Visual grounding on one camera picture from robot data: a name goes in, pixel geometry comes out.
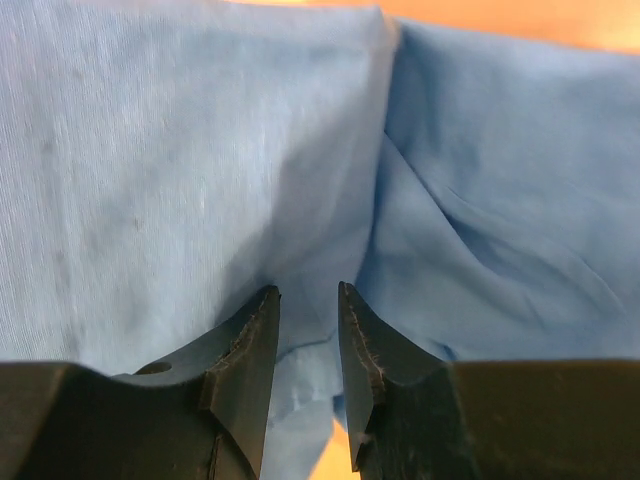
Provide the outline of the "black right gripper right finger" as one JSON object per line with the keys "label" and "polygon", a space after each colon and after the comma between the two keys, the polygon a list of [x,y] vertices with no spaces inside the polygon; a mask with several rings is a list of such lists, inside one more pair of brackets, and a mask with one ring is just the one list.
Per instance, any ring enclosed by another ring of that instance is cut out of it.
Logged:
{"label": "black right gripper right finger", "polygon": [[635,479],[635,360],[446,362],[348,283],[339,344],[353,469],[364,479]]}

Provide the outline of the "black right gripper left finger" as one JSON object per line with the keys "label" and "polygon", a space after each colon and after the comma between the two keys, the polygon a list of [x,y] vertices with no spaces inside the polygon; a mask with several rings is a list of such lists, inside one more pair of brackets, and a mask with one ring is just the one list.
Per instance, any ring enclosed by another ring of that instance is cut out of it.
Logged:
{"label": "black right gripper left finger", "polygon": [[278,346],[267,286],[231,318],[133,374],[1,366],[5,479],[256,479]]}

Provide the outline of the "light blue long sleeve shirt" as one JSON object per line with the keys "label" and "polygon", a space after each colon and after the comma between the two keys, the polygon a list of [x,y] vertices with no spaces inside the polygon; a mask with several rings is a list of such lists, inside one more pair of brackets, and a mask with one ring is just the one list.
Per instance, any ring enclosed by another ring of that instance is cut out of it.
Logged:
{"label": "light blue long sleeve shirt", "polygon": [[119,374],[282,293],[262,475],[344,414],[337,286],[445,360],[639,353],[639,60],[199,1],[1,5],[1,356]]}

